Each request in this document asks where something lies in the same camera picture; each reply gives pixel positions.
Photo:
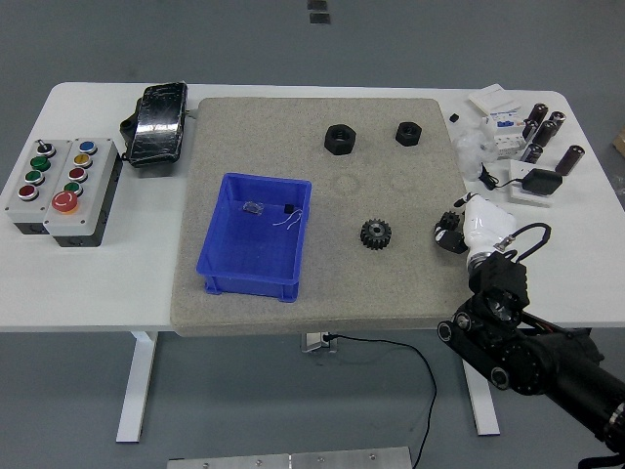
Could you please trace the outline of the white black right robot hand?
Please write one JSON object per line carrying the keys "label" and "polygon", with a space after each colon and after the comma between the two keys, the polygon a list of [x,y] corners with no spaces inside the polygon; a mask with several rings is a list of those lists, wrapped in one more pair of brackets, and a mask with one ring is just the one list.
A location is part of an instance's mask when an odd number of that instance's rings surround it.
{"label": "white black right robot hand", "polygon": [[468,259],[505,250],[506,239],[517,228],[513,215],[481,195],[468,192],[446,211],[434,228],[435,242],[443,249],[468,254]]}

